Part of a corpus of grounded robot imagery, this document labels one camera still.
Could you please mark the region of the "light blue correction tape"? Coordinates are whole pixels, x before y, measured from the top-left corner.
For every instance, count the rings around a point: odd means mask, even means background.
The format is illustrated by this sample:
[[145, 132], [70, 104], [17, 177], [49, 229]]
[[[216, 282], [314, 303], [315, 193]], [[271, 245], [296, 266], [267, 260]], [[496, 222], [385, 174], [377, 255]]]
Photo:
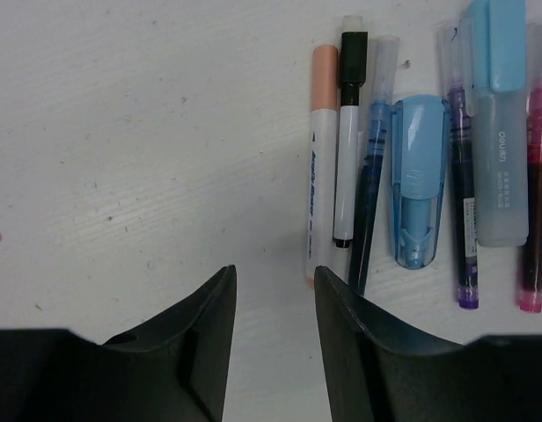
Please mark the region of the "light blue correction tape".
[[434, 95], [403, 98], [392, 107], [392, 250], [396, 262], [419, 270], [436, 256], [446, 175], [450, 108]]

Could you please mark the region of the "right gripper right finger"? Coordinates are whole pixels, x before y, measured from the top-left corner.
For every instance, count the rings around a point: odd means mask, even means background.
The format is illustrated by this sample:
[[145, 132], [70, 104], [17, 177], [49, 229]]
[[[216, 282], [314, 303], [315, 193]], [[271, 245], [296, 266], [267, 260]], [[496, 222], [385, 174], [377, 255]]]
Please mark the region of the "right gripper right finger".
[[334, 421], [542, 421], [542, 335], [460, 345], [398, 319], [317, 267]]

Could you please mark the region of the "blue ink gel pen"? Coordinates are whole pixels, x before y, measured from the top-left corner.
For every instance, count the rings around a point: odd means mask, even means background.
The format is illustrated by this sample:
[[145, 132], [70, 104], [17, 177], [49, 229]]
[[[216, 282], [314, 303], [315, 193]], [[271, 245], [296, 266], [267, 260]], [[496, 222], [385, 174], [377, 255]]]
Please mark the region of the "blue ink gel pen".
[[377, 39], [373, 60], [373, 83], [368, 111], [369, 136], [358, 180], [354, 244], [348, 269], [348, 285], [360, 296], [367, 283], [380, 178], [391, 122], [391, 106], [398, 66], [400, 38], [385, 35]]

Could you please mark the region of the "peach capped white marker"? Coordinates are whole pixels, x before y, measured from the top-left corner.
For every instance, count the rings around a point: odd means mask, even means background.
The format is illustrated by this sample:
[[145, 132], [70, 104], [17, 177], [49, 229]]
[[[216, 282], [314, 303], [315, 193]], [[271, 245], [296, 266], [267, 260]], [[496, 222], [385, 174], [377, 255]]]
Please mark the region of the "peach capped white marker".
[[333, 248], [335, 166], [338, 130], [338, 49], [317, 46], [311, 58], [310, 162], [305, 276], [314, 283]]

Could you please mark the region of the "black capped white marker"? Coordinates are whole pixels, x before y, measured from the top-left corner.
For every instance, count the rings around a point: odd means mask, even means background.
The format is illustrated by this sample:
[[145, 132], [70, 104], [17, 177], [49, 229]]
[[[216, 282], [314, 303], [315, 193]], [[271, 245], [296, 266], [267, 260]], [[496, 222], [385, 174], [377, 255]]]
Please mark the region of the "black capped white marker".
[[362, 17], [347, 15], [343, 18], [338, 63], [340, 113], [333, 226], [335, 246], [342, 249], [349, 247], [354, 236], [360, 91], [366, 81], [368, 39]]

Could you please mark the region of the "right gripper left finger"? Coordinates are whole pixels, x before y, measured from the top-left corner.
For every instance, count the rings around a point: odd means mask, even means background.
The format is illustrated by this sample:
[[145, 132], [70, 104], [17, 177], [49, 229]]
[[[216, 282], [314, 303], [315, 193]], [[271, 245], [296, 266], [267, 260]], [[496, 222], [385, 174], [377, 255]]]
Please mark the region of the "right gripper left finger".
[[102, 345], [67, 329], [0, 329], [0, 421], [219, 421], [236, 304], [226, 266]]

